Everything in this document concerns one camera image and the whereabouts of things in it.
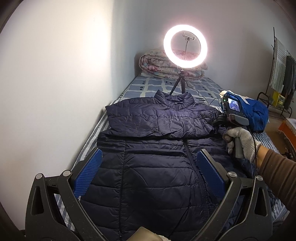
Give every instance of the knit glove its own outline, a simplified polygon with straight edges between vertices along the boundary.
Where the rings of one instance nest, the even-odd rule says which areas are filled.
[[[239,137],[242,148],[244,152],[244,157],[250,161],[250,163],[253,163],[255,159],[255,152],[258,152],[258,149],[260,145],[262,145],[261,142],[255,140],[255,146],[254,146],[254,140],[251,135],[251,133],[241,127],[236,127],[233,129],[229,129],[225,135],[223,135],[223,139],[226,140],[227,147],[228,147],[228,153],[231,154],[233,151],[234,143],[232,141],[233,137]]]

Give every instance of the tripod leg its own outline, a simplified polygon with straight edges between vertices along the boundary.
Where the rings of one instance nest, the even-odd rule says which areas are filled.
[[[178,83],[180,82],[181,76],[179,76],[179,78],[177,79],[176,83],[174,84],[174,87],[172,88],[170,95],[172,95],[172,93],[174,92],[174,90],[176,89]]]
[[[185,93],[185,79],[183,77],[181,77],[181,90],[182,90],[182,94]]]

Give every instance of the person's hand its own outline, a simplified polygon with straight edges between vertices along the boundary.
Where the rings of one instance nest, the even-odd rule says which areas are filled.
[[[255,152],[258,152],[258,149],[262,143],[255,140],[254,146],[254,140],[251,133],[241,127],[229,129],[226,134],[223,135],[223,139],[228,143],[227,147],[229,154],[232,153],[234,147],[234,143],[232,141],[233,137],[239,137],[242,143],[244,157],[252,163],[255,159]]]

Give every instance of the glowing ring light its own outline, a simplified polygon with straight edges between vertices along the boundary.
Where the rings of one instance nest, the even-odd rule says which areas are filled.
[[[194,34],[198,40],[200,41],[200,54],[199,56],[191,61],[179,59],[172,51],[171,41],[173,36],[181,31],[188,31]],[[165,49],[165,53],[167,57],[176,65],[180,66],[181,68],[193,68],[197,65],[200,65],[207,56],[207,41],[202,33],[197,30],[196,28],[189,26],[189,25],[177,25],[172,27],[163,40],[163,46]]]

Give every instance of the striped bed sheet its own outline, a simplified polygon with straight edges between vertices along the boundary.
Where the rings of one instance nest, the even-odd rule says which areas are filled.
[[[126,88],[126,90],[121,94],[121,96],[113,101],[110,105],[115,104],[124,99],[136,98],[136,97],[154,97],[157,90],[161,90],[165,93],[169,93],[175,84],[175,80],[171,79],[160,79],[160,78],[151,78],[151,77],[136,77],[132,83]],[[188,81],[186,84],[186,91],[190,92],[194,97],[197,103],[201,104],[210,104],[212,107],[218,109],[222,112],[219,105],[219,93],[223,89],[216,84],[213,80],[207,77],[203,77],[198,80]],[[181,87],[177,86],[175,89],[175,94],[181,94]],[[109,122],[107,119],[106,111],[103,112],[102,117],[100,118],[98,124],[90,135],[89,139],[86,141],[82,151],[78,155],[78,158],[74,166],[81,160],[84,160],[85,157],[91,152],[91,150],[96,146],[96,140],[100,132],[109,129]],[[262,144],[279,153],[277,148],[272,143],[269,136],[263,133],[255,134],[256,140],[262,142]],[[71,222],[69,215],[63,205],[60,195],[56,195],[56,201],[62,217],[71,230],[75,230],[73,223]],[[276,204],[272,207],[272,219],[277,221],[286,214],[287,210],[282,202],[277,199]]]

